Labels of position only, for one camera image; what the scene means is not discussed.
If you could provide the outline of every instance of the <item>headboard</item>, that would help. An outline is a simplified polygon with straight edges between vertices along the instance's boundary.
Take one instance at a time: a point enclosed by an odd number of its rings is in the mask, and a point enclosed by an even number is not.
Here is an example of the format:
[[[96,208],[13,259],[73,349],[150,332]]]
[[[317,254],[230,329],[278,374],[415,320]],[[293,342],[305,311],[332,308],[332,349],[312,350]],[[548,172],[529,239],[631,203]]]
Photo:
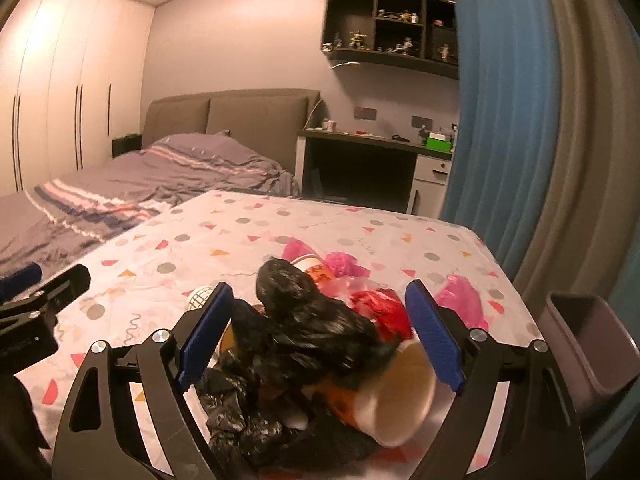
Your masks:
[[[181,133],[231,137],[294,172],[296,138],[313,113],[320,92],[295,88],[227,90],[167,97],[153,101],[146,114],[143,148],[162,137]],[[309,127],[319,123],[319,110]]]

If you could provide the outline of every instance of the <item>brown curtain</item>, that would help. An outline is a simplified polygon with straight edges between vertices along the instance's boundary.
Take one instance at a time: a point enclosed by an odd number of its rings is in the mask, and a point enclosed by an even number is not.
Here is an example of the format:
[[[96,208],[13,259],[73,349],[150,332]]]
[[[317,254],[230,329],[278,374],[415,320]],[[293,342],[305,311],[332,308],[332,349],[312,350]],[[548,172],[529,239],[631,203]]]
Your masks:
[[[514,279],[534,316],[552,290],[606,298],[640,212],[640,60],[616,0],[552,0],[561,51],[556,160]]]

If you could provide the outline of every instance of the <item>white wardrobe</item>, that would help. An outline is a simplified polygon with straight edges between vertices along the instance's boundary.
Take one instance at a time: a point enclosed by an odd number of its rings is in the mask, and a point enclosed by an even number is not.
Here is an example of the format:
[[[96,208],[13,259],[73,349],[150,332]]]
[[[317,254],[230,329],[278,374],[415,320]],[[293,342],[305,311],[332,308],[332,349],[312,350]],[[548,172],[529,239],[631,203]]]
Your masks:
[[[111,156],[140,130],[154,8],[131,0],[21,0],[0,31],[0,196]]]

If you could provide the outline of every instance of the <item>striped blanket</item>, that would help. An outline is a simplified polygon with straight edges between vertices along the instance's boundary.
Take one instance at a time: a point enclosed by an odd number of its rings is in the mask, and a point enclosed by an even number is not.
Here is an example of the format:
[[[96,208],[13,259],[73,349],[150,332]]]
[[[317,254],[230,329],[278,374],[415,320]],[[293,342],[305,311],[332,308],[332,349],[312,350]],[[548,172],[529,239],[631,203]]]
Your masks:
[[[0,198],[0,276],[28,262],[52,276],[107,240],[211,189],[297,196],[277,163],[224,135],[178,134]]]

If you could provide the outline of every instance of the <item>black wall shelf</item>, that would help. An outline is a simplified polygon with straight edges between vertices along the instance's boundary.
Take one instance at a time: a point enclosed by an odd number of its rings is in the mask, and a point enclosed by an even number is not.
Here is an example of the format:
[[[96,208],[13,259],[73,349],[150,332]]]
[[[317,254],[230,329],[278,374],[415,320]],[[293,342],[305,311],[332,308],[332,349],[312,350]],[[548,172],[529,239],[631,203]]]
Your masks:
[[[417,15],[417,23],[380,16],[407,12]],[[440,20],[443,25],[435,25]],[[368,50],[349,48],[352,33],[366,34]],[[342,41],[335,47],[336,34]],[[404,38],[411,38],[411,55],[388,52]],[[357,61],[407,68],[458,79],[458,38],[454,4],[442,0],[326,0],[322,43],[334,45],[326,52],[330,60]],[[440,49],[449,45],[449,59]]]

